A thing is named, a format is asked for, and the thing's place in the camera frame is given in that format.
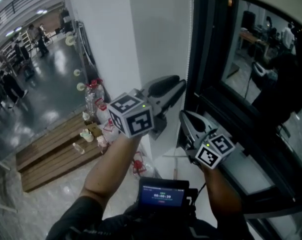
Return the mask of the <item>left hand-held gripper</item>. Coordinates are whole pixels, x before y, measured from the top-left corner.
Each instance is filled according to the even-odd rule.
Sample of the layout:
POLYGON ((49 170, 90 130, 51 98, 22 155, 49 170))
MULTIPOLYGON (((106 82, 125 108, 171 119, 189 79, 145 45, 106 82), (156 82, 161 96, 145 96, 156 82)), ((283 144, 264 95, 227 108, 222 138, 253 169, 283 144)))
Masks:
POLYGON ((114 126, 126 137, 150 134, 156 140, 167 126, 162 113, 172 107, 186 89, 186 81, 168 75, 148 82, 142 92, 124 92, 107 105, 114 126))

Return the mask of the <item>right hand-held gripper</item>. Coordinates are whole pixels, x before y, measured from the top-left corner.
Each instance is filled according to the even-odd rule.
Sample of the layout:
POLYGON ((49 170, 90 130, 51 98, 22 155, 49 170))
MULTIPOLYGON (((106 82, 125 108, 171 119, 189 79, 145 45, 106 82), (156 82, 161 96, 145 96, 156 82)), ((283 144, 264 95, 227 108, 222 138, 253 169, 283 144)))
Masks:
POLYGON ((235 150, 235 145, 227 136, 213 134, 218 127, 204 116, 181 110, 179 119, 190 145, 185 148, 185 153, 191 163, 214 169, 235 150))

